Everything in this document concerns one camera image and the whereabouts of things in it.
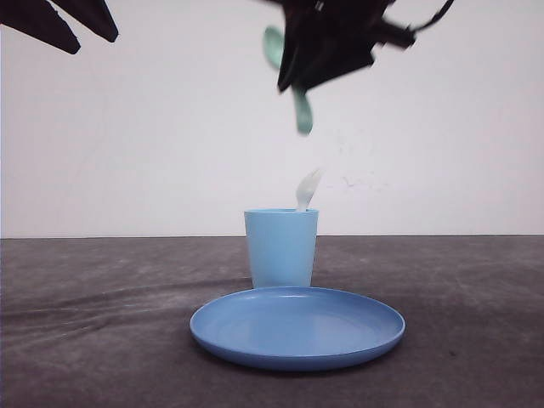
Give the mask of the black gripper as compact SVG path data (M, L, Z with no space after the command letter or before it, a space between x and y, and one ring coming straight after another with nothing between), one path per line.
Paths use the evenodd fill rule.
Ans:
M385 18L391 1L279 1L286 16L277 88L284 92L302 76L310 90L374 63L372 49L407 49L416 33Z

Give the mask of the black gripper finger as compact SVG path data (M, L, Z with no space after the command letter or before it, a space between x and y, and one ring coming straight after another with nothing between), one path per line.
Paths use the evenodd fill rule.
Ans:
M76 54L81 48L68 24L48 1L1 0L1 24Z
M53 0L52 3L106 41L113 43L118 38L119 31L104 0Z

